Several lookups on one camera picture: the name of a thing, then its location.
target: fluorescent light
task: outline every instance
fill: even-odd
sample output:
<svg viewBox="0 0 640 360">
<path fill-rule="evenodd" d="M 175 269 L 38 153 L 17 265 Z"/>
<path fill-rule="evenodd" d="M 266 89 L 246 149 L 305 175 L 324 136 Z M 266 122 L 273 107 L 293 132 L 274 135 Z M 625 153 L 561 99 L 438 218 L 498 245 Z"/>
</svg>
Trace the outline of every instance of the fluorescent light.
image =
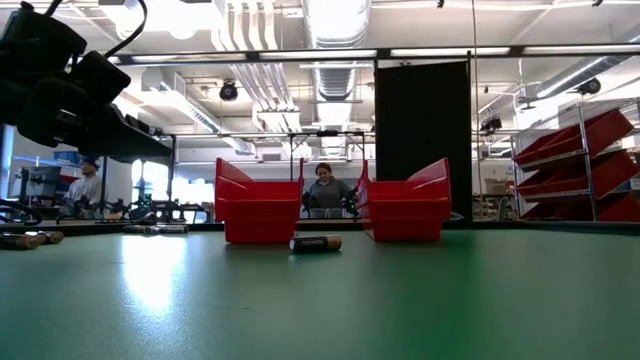
<svg viewBox="0 0 640 360">
<path fill-rule="evenodd" d="M 193 165 L 215 165 L 215 161 L 181 161 L 177 162 L 177 166 L 193 166 Z"/>
<path fill-rule="evenodd" d="M 376 50 L 307 50 L 278 51 L 260 53 L 262 60 L 304 60 L 304 59 L 368 59 L 375 58 Z"/>
<path fill-rule="evenodd" d="M 321 162 L 325 162 L 325 163 L 329 163 L 329 164 L 340 164 L 340 163 L 351 162 L 351 160 L 309 160 L 309 161 L 305 161 L 305 162 L 308 162 L 310 164 L 316 164 L 316 163 L 321 163 Z"/>
<path fill-rule="evenodd" d="M 287 133 L 231 133 L 227 134 L 229 137 L 256 137 L 256 138 L 269 138 L 269 137 L 289 137 Z"/>
<path fill-rule="evenodd" d="M 220 135 L 215 134 L 182 134 L 176 135 L 177 139 L 219 139 Z"/>
<path fill-rule="evenodd" d="M 315 63 L 300 64 L 302 70 L 315 69 L 370 69 L 373 67 L 371 63 Z"/>
<path fill-rule="evenodd" d="M 478 55 L 505 55 L 509 52 L 508 47 L 482 47 L 478 48 Z M 473 48 L 422 48 L 422 49 L 393 49 L 391 57 L 411 57 L 411 56 L 465 56 Z"/>
<path fill-rule="evenodd" d="M 640 44 L 628 45 L 575 45 L 575 46 L 527 46 L 523 54 L 593 54 L 593 53 L 624 53 L 630 51 L 640 51 Z"/>
<path fill-rule="evenodd" d="M 140 64 L 155 62 L 225 62 L 225 61 L 242 61 L 247 56 L 243 53 L 184 53 L 175 55 L 134 55 L 131 57 L 133 61 Z"/>
<path fill-rule="evenodd" d="M 229 161 L 229 164 L 234 165 L 242 165 L 242 164 L 260 164 L 262 161 L 260 160 L 237 160 L 237 161 Z"/>
</svg>

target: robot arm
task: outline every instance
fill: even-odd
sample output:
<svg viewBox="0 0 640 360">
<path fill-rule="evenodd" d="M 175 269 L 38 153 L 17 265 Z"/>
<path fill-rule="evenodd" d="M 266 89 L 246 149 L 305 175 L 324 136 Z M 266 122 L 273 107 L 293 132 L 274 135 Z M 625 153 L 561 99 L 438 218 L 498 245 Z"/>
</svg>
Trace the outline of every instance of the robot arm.
<svg viewBox="0 0 640 360">
<path fill-rule="evenodd" d="M 23 136 L 56 147 L 64 143 L 83 155 L 111 156 L 132 162 L 140 157 L 169 157 L 171 149 L 148 133 L 148 125 L 123 116 L 111 102 L 131 79 L 107 60 L 133 41 L 107 52 L 91 51 L 80 61 L 87 42 L 51 17 L 60 1 L 45 14 L 23 2 L 0 38 L 0 96 L 7 104 L 0 121 L 15 125 Z M 66 72 L 68 64 L 71 70 Z"/>
</svg>

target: man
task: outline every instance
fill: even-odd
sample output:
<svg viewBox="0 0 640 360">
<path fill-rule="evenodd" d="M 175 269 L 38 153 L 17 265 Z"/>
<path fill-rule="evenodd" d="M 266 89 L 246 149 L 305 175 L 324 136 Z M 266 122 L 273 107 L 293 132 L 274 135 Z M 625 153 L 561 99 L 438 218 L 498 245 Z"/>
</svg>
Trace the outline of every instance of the man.
<svg viewBox="0 0 640 360">
<path fill-rule="evenodd" d="M 82 178 L 74 181 L 69 186 L 69 191 L 64 195 L 65 200 L 77 201 L 86 196 L 90 204 L 100 202 L 102 179 L 98 176 L 98 164 L 96 158 L 86 157 L 80 163 Z"/>
</svg>

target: woman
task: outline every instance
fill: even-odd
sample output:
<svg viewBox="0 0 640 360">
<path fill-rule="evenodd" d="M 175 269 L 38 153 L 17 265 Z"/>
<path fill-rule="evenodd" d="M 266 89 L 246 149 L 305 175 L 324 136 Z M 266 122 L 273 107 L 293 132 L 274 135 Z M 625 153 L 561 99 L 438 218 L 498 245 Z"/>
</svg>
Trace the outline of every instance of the woman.
<svg viewBox="0 0 640 360">
<path fill-rule="evenodd" d="M 332 209 L 333 211 L 333 209 L 342 208 L 342 199 L 347 196 L 351 189 L 347 184 L 331 175 L 331 165 L 327 163 L 320 163 L 316 166 L 316 175 L 318 180 L 309 188 L 309 194 L 314 197 L 314 207 L 323 210 L 321 211 L 322 214 L 314 211 L 313 217 L 325 217 L 324 209 Z"/>
</svg>

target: cable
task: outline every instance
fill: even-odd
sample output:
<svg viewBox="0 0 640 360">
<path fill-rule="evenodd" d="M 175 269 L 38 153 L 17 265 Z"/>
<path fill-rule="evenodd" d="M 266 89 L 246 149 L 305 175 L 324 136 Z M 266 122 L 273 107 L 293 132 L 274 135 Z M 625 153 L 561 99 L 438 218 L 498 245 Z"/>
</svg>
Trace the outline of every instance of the cable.
<svg viewBox="0 0 640 360">
<path fill-rule="evenodd" d="M 475 67 L 474 81 L 476 87 L 476 152 L 478 154 L 478 190 L 480 191 L 480 217 L 484 217 L 484 199 L 482 194 L 482 171 L 480 170 L 480 160 L 482 160 L 482 150 L 480 149 L 480 103 L 478 92 L 478 29 L 476 25 L 476 1 L 471 0 L 471 14 L 473 15 L 473 63 Z"/>
<path fill-rule="evenodd" d="M 138 28 L 133 33 L 131 33 L 131 35 L 129 35 L 128 38 L 126 38 L 120 44 L 114 46 L 111 50 L 107 51 L 104 54 L 105 58 L 108 59 L 111 56 L 115 55 L 115 53 L 122 50 L 125 46 L 129 45 L 133 40 L 135 40 L 138 36 L 140 36 L 140 34 L 142 34 L 142 31 L 144 31 L 144 26 L 147 23 L 147 15 L 148 15 L 147 4 L 144 2 L 144 0 L 138 0 L 138 2 L 140 3 L 140 7 L 142 8 L 142 13 L 144 15 L 142 19 L 142 23 L 140 24 L 140 26 L 138 26 Z"/>
<path fill-rule="evenodd" d="M 56 9 L 58 8 L 58 6 L 60 6 L 60 4 L 62 4 L 62 0 L 53 0 L 51 2 L 51 5 L 49 5 L 49 8 L 47 9 L 47 11 L 44 13 L 44 15 L 45 16 L 53 15 L 53 13 L 56 12 Z"/>
</svg>

